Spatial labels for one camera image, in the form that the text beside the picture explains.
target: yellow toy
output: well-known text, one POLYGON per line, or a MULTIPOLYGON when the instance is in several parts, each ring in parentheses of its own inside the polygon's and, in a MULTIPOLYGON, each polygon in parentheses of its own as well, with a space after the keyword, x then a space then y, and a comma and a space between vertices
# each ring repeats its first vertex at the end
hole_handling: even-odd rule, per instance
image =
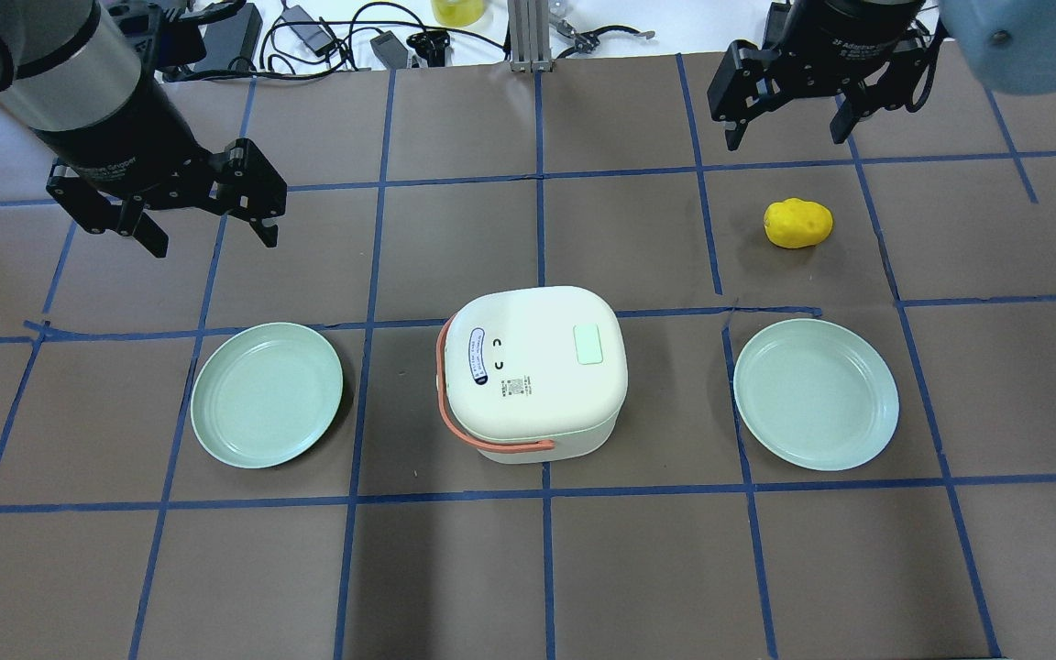
POLYGON ((833 213, 816 202, 789 197, 768 205, 763 232, 774 246, 796 249, 816 246, 833 231, 833 213))

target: light green plate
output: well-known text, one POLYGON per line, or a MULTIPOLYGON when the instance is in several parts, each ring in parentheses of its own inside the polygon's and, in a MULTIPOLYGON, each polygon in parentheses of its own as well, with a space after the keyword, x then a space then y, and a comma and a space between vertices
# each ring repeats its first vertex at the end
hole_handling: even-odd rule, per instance
POLYGON ((190 422, 202 448, 235 468, 296 458, 328 429, 344 375, 327 339, 267 323, 227 339, 193 384, 190 422))
POLYGON ((899 422, 883 357, 843 326, 793 318, 759 331, 736 360, 736 407, 772 454, 809 469, 856 468, 899 422))

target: metal post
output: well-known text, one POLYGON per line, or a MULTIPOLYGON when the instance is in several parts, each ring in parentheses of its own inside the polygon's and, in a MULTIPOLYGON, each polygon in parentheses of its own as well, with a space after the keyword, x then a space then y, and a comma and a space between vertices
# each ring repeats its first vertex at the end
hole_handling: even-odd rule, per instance
POLYGON ((548 0, 508 0, 511 71, 552 71, 548 0))

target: white box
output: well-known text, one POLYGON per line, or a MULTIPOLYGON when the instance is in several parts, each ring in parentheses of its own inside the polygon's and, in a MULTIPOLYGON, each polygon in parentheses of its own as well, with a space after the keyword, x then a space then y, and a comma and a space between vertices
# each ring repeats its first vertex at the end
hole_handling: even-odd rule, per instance
POLYGON ((444 421, 497 463, 589 454, 614 430, 627 388, 614 310, 577 287, 476 298, 442 326, 437 364, 444 421))

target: plate rim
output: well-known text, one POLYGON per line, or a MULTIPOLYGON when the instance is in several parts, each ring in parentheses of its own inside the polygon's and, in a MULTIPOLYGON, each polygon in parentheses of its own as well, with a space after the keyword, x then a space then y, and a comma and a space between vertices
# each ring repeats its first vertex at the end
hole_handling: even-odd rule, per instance
MULTIPOLYGON (((325 355, 325 351, 319 351, 319 352, 320 354, 325 355)), ((224 463, 226 465, 230 465, 230 467, 232 468, 243 468, 243 469, 272 468, 276 467, 276 465, 288 463, 288 460, 294 459, 298 455, 304 454, 305 451, 309 450, 309 448, 314 446, 314 444, 316 444, 316 441, 320 439, 320 437, 322 437, 323 434, 325 434, 325 431, 328 430, 328 427, 332 426, 332 421, 337 417, 337 413, 339 413, 340 411, 341 399, 344 399, 344 364, 341 364, 340 355, 338 354, 336 347, 332 345, 332 342, 328 341, 328 339, 326 339, 325 337, 323 337, 323 335, 320 335, 319 333, 317 333, 317 331, 312 329, 307 325, 301 325, 299 323, 291 323, 288 321, 272 321, 269 323, 261 323, 259 325, 252 325, 251 327, 247 327, 247 329, 243 329, 240 331, 240 333, 231 335, 225 342, 223 342, 218 347, 218 350, 214 350, 214 352, 210 354, 210 357, 206 359, 206 362, 202 364, 202 369, 197 371, 197 378, 193 379, 193 385, 190 388, 190 427, 192 427, 193 429, 193 437, 197 438, 197 444, 202 446, 202 449, 207 454, 213 456, 214 459, 224 463), (281 458, 280 460, 272 459, 271 461, 267 463, 256 463, 250 460, 246 461, 227 460, 226 458, 224 458, 224 456, 214 454, 214 452, 210 449, 210 447, 208 447, 208 440, 205 439, 205 437, 203 437, 203 434, 199 429, 197 417, 200 417, 200 413, 197 413, 197 407, 196 407, 199 385, 205 382, 206 369, 208 369, 210 364, 213 362, 214 358, 221 356, 223 354, 223 351, 227 350, 227 346, 230 346, 230 344, 233 343, 235 339, 243 337, 244 335, 267 333, 267 331, 272 329, 274 327, 299 327, 299 329, 307 331, 307 333, 310 335, 316 335, 317 337, 320 338, 320 342, 322 342, 323 345, 327 346, 326 355, 332 356, 332 363, 336 364, 337 372, 340 373, 340 379, 336 383, 336 389, 339 390, 339 394, 336 397, 337 404, 331 409, 329 413, 327 413, 327 420, 325 420, 323 417, 319 419, 319 427, 322 427, 322 431, 320 431, 319 434, 315 434, 314 437, 312 438, 305 438, 301 442, 297 442, 296 446, 293 448, 293 450, 285 452, 285 454, 282 455, 284 456, 284 458, 281 458)), ((222 439, 216 439, 214 441, 222 442, 222 439)))
MULTIPOLYGON (((879 385, 874 385, 872 381, 869 380, 868 383, 871 384, 871 390, 873 393, 880 393, 879 385)), ((778 321, 767 327, 762 327, 762 329, 760 329, 759 333, 753 335, 752 338, 749 339, 747 343, 744 343, 744 347, 740 350, 739 355, 736 358, 736 364, 734 364, 733 367, 733 396, 734 399, 736 399, 736 411, 739 414, 739 417, 742 419, 742 421, 744 421, 747 430, 751 432, 752 437, 757 439, 757 441, 761 444, 763 448, 767 448, 768 451, 772 452, 772 454, 779 456, 780 459, 796 465, 796 467, 806 469, 815 469, 818 472, 840 472, 844 471, 844 469, 854 469, 862 467, 862 465, 865 465, 870 460, 874 459, 875 456, 883 454, 883 451, 885 450, 885 448, 887 448, 887 446, 889 446, 889 444, 891 444, 891 439, 893 438, 893 435, 899 429, 899 413, 901 407, 899 400, 899 384, 898 381, 895 380, 895 376, 893 376, 893 372, 891 372, 891 365, 888 364, 887 360, 884 359, 883 354, 880 354, 880 352, 875 350, 875 347, 872 346, 871 343, 867 342, 862 335, 854 333, 854 331, 850 329, 850 327, 838 325, 837 323, 833 323, 831 321, 825 321, 825 319, 822 318, 788 318, 785 319, 785 321, 778 321), (866 347, 866 350, 868 350, 871 353, 871 356, 876 358, 883 364, 883 367, 886 369, 887 375, 891 377, 889 380, 887 380, 887 383, 891 385, 891 391, 889 393, 885 393, 887 394, 887 399, 892 400, 892 420, 891 423, 889 423, 889 429, 891 429, 891 432, 889 432, 889 434, 885 434, 885 438, 881 442, 881 446, 876 441, 872 444, 872 447, 874 447, 874 451, 872 451, 872 454, 869 454, 869 452, 867 452, 868 455, 865 455, 865 458, 863 458, 863 454, 860 454, 857 455, 859 460, 853 464, 848 464, 850 461, 846 461, 840 464, 838 467, 829 467, 829 465, 826 465, 826 467, 817 467, 817 464, 813 461, 800 459, 799 456, 796 455, 790 455, 788 451, 785 451, 785 448, 779 447, 778 444, 776 442, 760 437, 760 434, 758 434, 757 430, 752 428, 752 423, 749 421, 749 417, 747 417, 747 414, 744 413, 744 397, 742 397, 741 394, 742 392, 744 392, 744 386, 740 383, 741 381, 740 364, 746 360, 744 356, 749 351, 749 346, 755 346, 755 344, 757 344, 757 339, 759 339, 762 335, 770 333, 775 334, 777 332, 776 327, 781 327, 780 331, 782 331, 782 326, 790 324, 810 324, 810 325, 822 324, 835 327, 835 329, 842 331, 844 335, 853 338, 856 343, 863 344, 866 347)))

